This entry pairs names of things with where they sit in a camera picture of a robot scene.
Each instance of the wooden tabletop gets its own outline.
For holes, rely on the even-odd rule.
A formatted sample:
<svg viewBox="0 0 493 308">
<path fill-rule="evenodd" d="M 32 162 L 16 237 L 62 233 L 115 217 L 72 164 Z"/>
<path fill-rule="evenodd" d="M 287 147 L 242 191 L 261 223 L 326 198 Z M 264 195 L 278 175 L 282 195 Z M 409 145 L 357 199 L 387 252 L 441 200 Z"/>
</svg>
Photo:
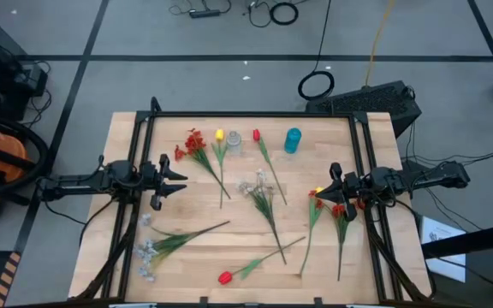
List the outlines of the wooden tabletop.
<svg viewBox="0 0 493 308">
<path fill-rule="evenodd" d="M 369 122 L 377 165 L 400 169 L 401 161 L 389 115 L 369 114 Z M 133 125 L 134 113 L 113 115 L 104 150 L 106 162 L 127 159 Z M 214 179 L 192 161 L 174 161 L 175 145 L 182 146 L 189 134 L 187 130 L 193 127 L 202 131 L 207 142 L 214 142 L 214 133 L 218 128 L 226 132 L 235 130 L 242 136 L 242 154 L 228 154 L 224 160 L 224 185 L 231 200 L 225 198 L 221 210 L 220 189 Z M 292 155 L 283 150 L 286 132 L 291 127 L 297 127 L 302 132 L 299 149 Z M 187 188 L 164 199 L 163 208 L 157 212 L 149 205 L 152 192 L 145 192 L 140 215 L 151 213 L 151 225 L 171 233 L 197 231 L 227 220 L 231 223 L 191 240 L 170 255 L 155 270 L 154 282 L 148 282 L 138 274 L 141 260 L 134 257 L 126 301 L 195 303 L 199 302 L 199 297 L 207 296 L 211 303 L 310 304 L 315 297 L 322 297 L 325 304 L 377 303 L 362 215 L 349 224 L 340 281 L 336 279 L 336 231 L 331 217 L 323 213 L 313 229 L 312 248 L 302 277 L 297 274 L 306 253 L 307 240 L 285 251 L 288 265 L 284 265 L 281 256 L 277 254 L 265 260 L 245 280 L 235 277 L 225 286 L 219 284 L 217 279 L 225 270 L 237 270 L 276 249 L 268 222 L 254 208 L 252 200 L 243 197 L 235 188 L 238 181 L 254 181 L 257 169 L 268 172 L 269 183 L 274 181 L 258 146 L 252 141 L 253 128 L 258 128 L 264 136 L 288 201 L 288 205 L 285 205 L 278 194 L 274 198 L 276 228 L 283 245 L 308 235 L 307 194 L 315 187 L 330 184 L 330 164 L 340 163 L 344 174 L 356 171 L 349 126 L 345 119 L 157 118 L 150 159 L 157 162 L 162 153 L 167 153 L 171 159 L 171 169 L 189 179 L 185 181 Z M 141 133 L 140 140 L 143 140 L 144 133 Z M 358 135 L 365 170 L 368 170 L 360 126 Z M 140 141 L 137 157 L 140 157 L 141 148 Z M 207 147 L 206 152 L 218 174 L 219 167 L 214 153 L 210 147 Z M 93 197 L 89 215 L 109 198 Z M 406 196 L 401 196 L 401 200 L 409 204 Z M 87 286 L 108 257 L 116 210 L 116 205 L 105 210 L 85 232 L 70 296 L 80 293 Z M 412 215 L 408 210 L 396 206 L 388 209 L 388 217 L 397 261 L 421 292 L 429 295 L 431 287 Z M 148 227 L 137 227 L 136 243 L 162 238 L 162 235 Z M 389 268 L 383 259 L 382 267 L 386 293 L 392 298 Z M 111 290 L 114 295 L 121 269 L 121 264 L 118 264 Z"/>
</svg>

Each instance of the black hose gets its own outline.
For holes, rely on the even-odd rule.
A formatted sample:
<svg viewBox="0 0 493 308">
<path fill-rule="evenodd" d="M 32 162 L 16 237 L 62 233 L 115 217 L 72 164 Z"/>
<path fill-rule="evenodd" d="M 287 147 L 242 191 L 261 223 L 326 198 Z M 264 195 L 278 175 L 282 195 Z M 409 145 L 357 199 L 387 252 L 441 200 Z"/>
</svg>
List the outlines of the black hose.
<svg viewBox="0 0 493 308">
<path fill-rule="evenodd" d="M 0 186 L 1 195 L 2 193 L 12 192 L 18 188 L 24 187 L 25 185 L 34 182 L 38 178 L 38 176 L 43 174 L 46 169 L 45 165 L 48 162 L 49 148 L 47 147 L 47 144 L 36 133 L 34 133 L 31 129 L 21 125 L 20 123 L 0 118 L 0 125 L 12 128 L 16 132 L 21 133 L 33 143 L 39 153 L 39 159 L 32 169 L 26 172 L 22 177 Z"/>
</svg>

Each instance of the blue plastic cup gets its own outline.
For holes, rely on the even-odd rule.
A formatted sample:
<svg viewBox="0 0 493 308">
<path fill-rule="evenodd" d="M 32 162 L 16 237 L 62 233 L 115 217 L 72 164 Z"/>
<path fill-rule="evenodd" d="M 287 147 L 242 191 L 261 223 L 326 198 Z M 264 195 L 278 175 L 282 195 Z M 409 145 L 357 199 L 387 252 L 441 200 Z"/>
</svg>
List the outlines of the blue plastic cup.
<svg viewBox="0 0 493 308">
<path fill-rule="evenodd" d="M 284 150 L 288 154 L 294 154 L 298 150 L 300 139 L 301 131 L 296 127 L 290 128 L 287 133 L 287 139 L 284 142 Z"/>
</svg>

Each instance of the black cable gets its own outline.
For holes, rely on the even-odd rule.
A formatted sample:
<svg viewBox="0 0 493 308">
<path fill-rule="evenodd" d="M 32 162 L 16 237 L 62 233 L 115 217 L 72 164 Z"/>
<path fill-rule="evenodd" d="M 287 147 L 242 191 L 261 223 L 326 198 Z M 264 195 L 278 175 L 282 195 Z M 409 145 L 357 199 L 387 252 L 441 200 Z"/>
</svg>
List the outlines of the black cable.
<svg viewBox="0 0 493 308">
<path fill-rule="evenodd" d="M 413 125 L 412 125 L 412 128 L 411 128 L 411 133 L 413 133 L 413 142 L 412 142 L 412 152 L 413 152 L 413 156 L 414 156 L 414 160 L 416 161 L 416 163 L 418 163 L 418 159 L 417 159 L 417 155 L 416 155 L 416 121 L 414 121 Z M 442 209 L 440 209 L 440 207 L 437 205 L 437 201 L 439 204 L 441 204 L 443 206 L 443 208 L 449 212 L 451 212 L 452 214 L 455 214 L 457 217 L 463 219 L 465 222 L 468 222 L 470 223 L 472 226 L 474 226 L 475 228 L 477 228 L 478 230 L 482 230 L 481 227 L 479 227 L 476 223 L 472 222 L 471 220 L 465 218 L 463 215 L 460 215 L 459 213 L 457 213 L 456 211 L 450 209 L 448 206 L 446 206 L 444 204 L 443 201 L 441 201 L 441 199 L 430 189 L 430 188 L 426 188 L 427 192 L 431 195 L 431 197 L 433 198 L 433 202 L 435 202 L 435 205 L 437 206 L 437 208 L 443 213 Z"/>
<path fill-rule="evenodd" d="M 209 6 L 208 6 L 208 5 L 206 5 L 206 0 L 201 0 L 201 2 L 202 2 L 203 6 L 205 7 L 205 9 L 206 9 L 206 10 L 211 10 L 211 9 L 209 9 Z M 228 0 L 228 8 L 227 8 L 227 9 L 225 9 L 225 10 L 221 10 L 221 11 L 220 11 L 220 14 L 226 14 L 226 13 L 228 13 L 230 10 L 231 10 L 231 0 Z"/>
<path fill-rule="evenodd" d="M 482 230 L 481 227 L 479 227 L 476 223 L 470 221 L 469 219 L 465 218 L 464 216 L 456 213 L 455 211 L 451 210 L 448 206 L 444 205 L 444 203 L 441 201 L 441 199 L 439 199 L 436 194 L 429 188 L 427 188 L 427 190 L 429 191 L 429 193 L 438 201 L 438 203 L 440 203 L 447 211 L 455 214 L 456 216 L 458 216 L 459 218 L 463 219 L 464 221 L 466 222 L 469 222 L 472 226 L 474 226 L 475 228 L 477 228 L 478 230 Z"/>
<path fill-rule="evenodd" d="M 178 5 L 173 5 L 169 8 L 169 13 L 171 13 L 172 15 L 184 15 L 184 14 L 189 13 L 189 11 L 191 11 L 193 9 L 193 4 L 191 3 L 190 0 L 186 0 L 186 1 L 189 3 L 189 9 L 188 10 L 182 11 Z M 173 12 L 172 11 L 173 8 L 177 8 L 178 13 Z"/>
<path fill-rule="evenodd" d="M 45 74 L 49 74 L 52 70 L 52 67 L 50 66 L 50 64 L 47 62 L 47 61 L 44 61 L 44 60 L 39 60 L 39 61 L 36 61 L 34 62 L 35 64 L 40 64 L 40 63 L 43 63 L 44 65 L 47 66 L 47 70 L 45 70 Z"/>
<path fill-rule="evenodd" d="M 426 188 L 426 190 L 429 193 L 429 195 L 433 198 L 433 202 L 435 203 L 437 210 L 439 210 L 443 215 L 445 215 L 451 222 L 455 223 L 460 230 L 466 232 L 466 230 L 454 218 L 450 217 L 450 215 L 448 215 L 443 209 L 441 209 L 440 206 L 438 206 L 437 200 L 435 198 L 435 195 L 433 195 L 432 191 L 430 191 L 429 188 Z"/>
<path fill-rule="evenodd" d="M 323 35 L 321 36 L 321 44 L 318 47 L 318 55 L 317 55 L 317 61 L 315 62 L 315 68 L 311 71 L 311 73 L 309 73 L 306 77 L 304 77 L 300 81 L 300 83 L 298 84 L 298 94 L 300 94 L 300 96 L 302 98 L 304 98 L 306 101 L 312 101 L 312 100 L 317 100 L 317 99 L 321 99 L 321 98 L 326 98 L 334 90 L 334 85 L 335 85 L 335 83 L 334 83 L 334 76 L 332 76 L 332 74 L 329 73 L 329 72 L 327 72 L 327 71 L 317 71 L 317 66 L 318 66 L 318 63 L 319 63 L 319 61 L 321 59 L 321 51 L 323 50 L 324 35 L 326 34 L 326 25 L 328 24 L 328 21 L 329 21 L 329 13 L 330 13 L 330 5 L 331 4 L 332 4 L 332 0 L 329 0 L 329 4 L 326 7 L 326 16 L 324 17 Z M 324 75 L 324 76 L 326 76 L 329 79 L 330 84 L 329 84 L 328 89 L 326 89 L 324 92 L 322 92 L 321 94 L 318 94 L 318 95 L 314 95 L 314 96 L 306 95 L 304 93 L 304 84 L 311 77 L 317 76 L 317 75 Z"/>
<path fill-rule="evenodd" d="M 412 132 L 413 132 L 413 127 L 414 127 L 414 125 L 412 124 L 412 125 L 410 126 L 410 133 L 408 134 L 408 142 L 407 142 L 407 150 L 406 150 L 406 156 L 407 156 L 407 157 L 406 157 L 406 162 L 407 162 L 407 166 L 408 166 L 408 168 L 410 168 L 410 169 L 411 169 L 412 167 L 410 167 L 410 162 L 408 162 L 408 151 L 410 150 L 410 142 L 412 141 Z"/>
<path fill-rule="evenodd" d="M 36 116 L 33 118 L 31 121 L 23 122 L 22 125 L 27 126 L 28 128 L 32 128 L 33 124 L 41 121 L 42 114 L 45 112 L 49 107 L 52 105 L 52 94 L 50 94 L 49 90 L 45 89 L 44 93 L 47 93 L 47 100 L 43 104 L 41 108 L 38 108 L 38 106 L 33 102 L 33 98 L 30 98 L 30 104 L 33 107 L 33 110 L 37 112 Z"/>
<path fill-rule="evenodd" d="M 294 17 L 292 17 L 292 19 L 289 21 L 279 21 L 275 17 L 275 12 L 277 11 L 277 9 L 279 9 L 281 7 L 291 8 L 294 12 Z M 276 5 L 273 6 L 273 8 L 270 9 L 270 18 L 271 18 L 271 21 L 275 22 L 275 24 L 277 24 L 279 26 L 292 25 L 296 20 L 298 20 L 298 8 L 296 8 L 296 6 L 292 3 L 277 3 Z"/>
<path fill-rule="evenodd" d="M 248 12 L 243 13 L 243 15 L 248 14 L 248 21 L 250 21 L 250 24 L 253 25 L 253 26 L 255 26 L 255 27 L 258 27 L 258 28 L 265 28 L 265 27 L 269 26 L 270 23 L 271 23 L 271 18 L 267 21 L 267 23 L 265 23 L 263 25 L 257 25 L 257 24 L 254 23 L 254 21 L 252 21 L 252 9 L 257 9 L 257 8 L 259 8 L 262 5 L 265 5 L 267 7 L 267 11 L 268 11 L 268 14 L 269 14 L 269 12 L 271 11 L 270 5 L 266 1 L 260 2 L 258 0 L 256 1 L 256 3 L 254 5 L 249 5 L 248 6 Z"/>
<path fill-rule="evenodd" d="M 490 157 L 493 157 L 493 152 L 488 153 L 488 154 L 484 154 L 484 155 L 479 155 L 479 156 L 468 156 L 468 155 L 455 154 L 455 155 L 452 155 L 450 157 L 439 158 L 439 159 L 427 158 L 427 157 L 422 157 L 422 156 L 418 155 L 418 158 L 424 159 L 425 161 L 428 161 L 428 162 L 442 162 L 442 161 L 447 161 L 449 159 L 457 158 L 457 157 L 471 159 L 471 160 L 465 161 L 464 163 L 475 163 L 473 160 L 478 161 L 481 158 L 488 159 Z"/>
<path fill-rule="evenodd" d="M 448 261 L 447 259 L 443 259 L 443 258 L 435 257 L 434 255 L 432 255 L 432 254 L 430 254 L 430 253 L 428 253 L 428 255 L 429 255 L 429 257 L 431 257 L 431 258 L 437 258 L 437 259 L 439 259 L 439 260 L 441 260 L 441 261 L 443 261 L 443 262 L 446 262 L 446 263 L 448 263 L 448 264 L 452 264 L 452 265 L 460 266 L 461 268 L 466 269 L 466 270 L 467 270 L 467 271 L 469 271 L 471 274 L 475 275 L 476 277 L 480 278 L 481 280 L 486 281 L 486 282 L 488 282 L 489 284 L 493 285 L 493 281 L 492 281 L 491 279 L 489 279 L 489 278 L 487 278 L 487 277 L 485 277 L 485 276 L 483 276 L 483 275 L 479 274 L 476 270 L 471 269 L 470 267 L 468 267 L 468 266 L 466 266 L 466 265 L 463 265 L 463 264 L 458 264 L 458 263 L 456 263 L 456 262 L 452 262 L 452 261 Z"/>
<path fill-rule="evenodd" d="M 83 228 L 81 229 L 81 234 L 80 234 L 80 237 L 79 237 L 79 246 L 81 246 L 81 242 L 83 241 L 83 234 L 85 233 L 86 231 L 86 228 L 88 227 L 89 223 L 91 223 L 92 219 L 94 219 L 94 217 L 96 217 L 98 214 L 102 213 L 105 209 L 107 209 L 110 204 L 112 202 L 114 202 L 116 200 L 116 198 L 112 198 L 110 199 L 110 201 L 108 201 L 107 204 L 105 204 L 103 207 L 101 207 L 100 209 L 98 209 L 92 216 L 91 218 L 89 218 L 86 222 L 85 222 L 85 225 L 83 226 Z"/>
<path fill-rule="evenodd" d="M 63 214 L 63 213 L 60 213 L 60 212 L 57 212 L 57 211 L 53 210 L 53 209 L 49 206 L 49 204 L 47 203 L 47 201 L 43 201 L 43 202 L 45 203 L 45 207 L 47 208 L 47 210 L 49 210 L 51 213 L 53 213 L 53 214 L 55 214 L 55 215 L 62 216 L 62 217 L 64 217 L 64 218 L 68 218 L 68 219 L 69 219 L 69 220 L 71 220 L 72 222 L 77 222 L 77 223 L 82 224 L 82 225 L 84 225 L 84 224 L 85 224 L 84 222 L 78 221 L 77 219 L 75 219 L 75 218 L 73 218 L 73 217 L 71 217 L 71 216 L 68 216 L 68 215 L 66 215 L 66 214 Z"/>
<path fill-rule="evenodd" d="M 326 7 L 326 16 L 324 17 L 323 35 L 321 36 L 321 43 L 318 46 L 317 61 L 315 62 L 315 68 L 313 72 L 317 70 L 318 62 L 321 59 L 321 51 L 323 51 L 324 35 L 326 34 L 326 25 L 329 22 L 330 4 L 332 0 L 329 0 L 329 5 Z"/>
</svg>

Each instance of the black metal frame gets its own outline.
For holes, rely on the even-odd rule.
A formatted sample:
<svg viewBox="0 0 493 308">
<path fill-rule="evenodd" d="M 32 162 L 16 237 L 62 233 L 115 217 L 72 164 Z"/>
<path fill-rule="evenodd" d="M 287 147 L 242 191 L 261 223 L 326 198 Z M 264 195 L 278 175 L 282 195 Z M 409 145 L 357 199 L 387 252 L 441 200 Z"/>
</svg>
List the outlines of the black metal frame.
<svg viewBox="0 0 493 308">
<path fill-rule="evenodd" d="M 363 159 L 360 150 L 359 136 L 356 127 L 356 122 L 359 121 L 362 124 L 363 134 L 365 139 L 366 151 L 371 168 L 376 167 L 376 157 L 374 154 L 373 144 L 371 140 L 370 129 L 368 126 L 368 120 L 365 112 L 342 112 L 331 114 L 308 114 L 305 112 L 178 112 L 178 111 L 161 111 L 157 100 L 153 98 L 151 100 L 151 110 L 149 111 L 137 111 L 134 120 L 133 135 L 131 138 L 131 144 L 128 152 L 128 161 L 133 162 L 138 149 L 138 143 L 140 138 L 140 130 L 145 121 L 147 121 L 146 136 L 144 138 L 143 149 L 141 153 L 140 164 L 147 162 L 151 149 L 151 137 L 153 133 L 155 119 L 157 117 L 297 117 L 297 118 L 341 118 L 347 119 L 352 147 L 355 160 L 355 167 L 358 175 L 364 174 Z M 132 260 L 132 251 L 134 246 L 134 237 L 136 235 L 136 222 L 140 214 L 140 199 L 141 190 L 133 189 L 131 196 L 119 201 L 119 208 L 117 210 L 116 222 L 114 225 L 113 235 L 111 239 L 110 255 L 108 261 L 100 270 L 97 278 L 87 287 L 85 292 L 72 298 L 67 302 L 62 303 L 47 303 L 35 305 L 38 307 L 67 307 L 67 306 L 107 306 L 107 304 L 125 303 L 125 296 L 128 287 L 128 276 L 130 272 L 130 264 Z M 125 234 L 121 237 L 122 227 L 125 219 L 125 209 L 128 204 L 132 204 L 130 219 Z M 373 217 L 371 211 L 365 211 L 366 227 L 367 230 L 372 228 L 375 231 L 373 223 Z M 391 242 L 391 235 L 389 232 L 389 223 L 387 216 L 385 215 L 385 209 L 380 211 L 380 223 L 383 230 L 383 242 L 388 247 L 393 257 L 393 245 Z M 402 301 L 401 285 L 399 284 L 396 276 L 391 272 L 392 287 L 394 289 L 395 300 L 389 301 L 386 298 L 382 269 L 380 259 L 378 255 L 378 249 L 374 244 L 370 244 L 372 268 L 374 271 L 374 278 L 376 282 L 377 296 L 380 304 L 392 302 L 395 306 L 424 306 L 426 303 L 416 302 L 404 302 Z M 110 290 L 112 282 L 114 281 L 113 269 L 114 266 L 124 252 L 124 259 L 122 264 L 122 274 L 119 279 L 118 292 L 116 297 L 110 297 Z M 97 293 L 98 289 L 102 286 L 102 293 L 100 299 L 94 299 L 93 297 Z M 157 303 L 158 307 L 231 307 L 237 306 L 237 304 L 208 304 L 207 298 L 200 298 L 199 303 L 195 304 L 182 304 L 182 303 Z M 258 307 L 343 307 L 344 305 L 324 305 L 322 299 L 314 298 L 313 305 L 273 305 L 273 304 L 259 304 Z"/>
</svg>

